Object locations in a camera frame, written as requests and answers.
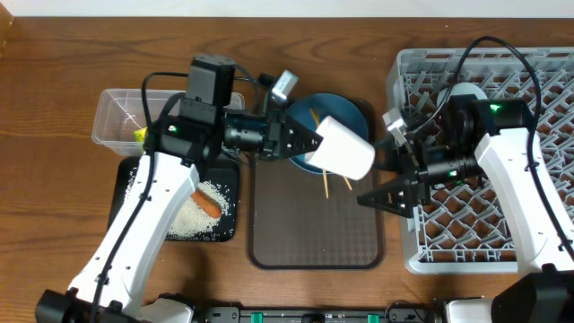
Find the wooden table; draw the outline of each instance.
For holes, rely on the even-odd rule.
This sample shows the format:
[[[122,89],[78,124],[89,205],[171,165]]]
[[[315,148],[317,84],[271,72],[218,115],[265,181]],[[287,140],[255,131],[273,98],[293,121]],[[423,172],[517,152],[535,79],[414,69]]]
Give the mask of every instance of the wooden table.
[[[44,290],[64,292],[105,233],[122,157],[91,140],[104,89],[137,88],[152,71],[186,72],[193,55],[213,52],[252,74],[288,68],[300,78],[298,95],[362,97],[381,115],[398,51],[461,48],[485,34],[517,47],[572,46],[574,21],[16,18],[0,62],[0,320],[32,321]],[[185,84],[158,78],[151,87]],[[247,84],[236,91],[251,102]],[[377,125],[381,136],[380,118]],[[374,270],[263,271],[246,256],[247,209],[242,203],[229,242],[165,243],[146,300],[182,292],[199,305],[385,308],[398,299],[493,297],[517,280],[410,274],[398,217],[389,214],[387,255]]]

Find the gray mat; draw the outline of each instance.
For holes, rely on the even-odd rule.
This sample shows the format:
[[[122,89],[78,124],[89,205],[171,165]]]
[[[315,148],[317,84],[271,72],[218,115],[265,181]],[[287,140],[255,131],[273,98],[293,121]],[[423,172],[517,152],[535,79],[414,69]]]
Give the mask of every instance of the gray mat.
[[[382,216],[357,205],[373,177],[351,181],[301,170],[289,160],[258,161],[248,224],[248,255],[263,269],[368,269],[384,253]]]

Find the blue plate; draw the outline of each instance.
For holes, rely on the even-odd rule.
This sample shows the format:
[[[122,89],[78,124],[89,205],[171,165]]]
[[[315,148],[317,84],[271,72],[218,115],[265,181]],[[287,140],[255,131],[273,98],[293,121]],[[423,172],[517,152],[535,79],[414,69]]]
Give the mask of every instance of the blue plate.
[[[303,126],[315,131],[317,126],[309,112],[311,108],[318,114],[319,120],[322,121],[325,117],[331,116],[364,140],[369,141],[367,120],[365,120],[359,109],[346,98],[329,93],[313,94],[293,103],[287,109],[287,115],[299,121]],[[291,157],[290,159],[303,170],[314,174],[323,174],[322,170],[305,162],[305,154]]]

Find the wooden chopstick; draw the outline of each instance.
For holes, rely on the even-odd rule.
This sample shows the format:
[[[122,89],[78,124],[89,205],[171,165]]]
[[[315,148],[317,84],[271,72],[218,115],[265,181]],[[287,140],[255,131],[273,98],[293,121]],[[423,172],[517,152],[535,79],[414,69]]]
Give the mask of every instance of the wooden chopstick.
[[[315,124],[317,125],[317,127],[319,127],[319,116],[317,115],[317,112],[315,112],[315,110],[313,110],[313,108],[309,109],[309,112],[311,112],[311,117],[313,117],[313,120],[315,120]],[[349,187],[349,190],[352,190],[352,186],[351,186],[351,182],[349,182],[349,179],[346,178],[345,176],[343,176],[344,182],[347,183],[347,186]],[[323,170],[323,182],[325,182],[325,195],[326,198],[329,198],[329,188],[327,187],[327,182],[326,182],[326,170]]]

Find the white cup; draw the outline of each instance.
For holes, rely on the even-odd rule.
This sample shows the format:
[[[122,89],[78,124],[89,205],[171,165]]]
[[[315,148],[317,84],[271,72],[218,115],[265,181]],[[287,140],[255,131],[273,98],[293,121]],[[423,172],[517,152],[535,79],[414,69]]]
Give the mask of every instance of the white cup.
[[[317,133],[323,141],[315,152],[305,154],[305,162],[322,170],[359,180],[375,161],[375,148],[329,116],[321,121]]]

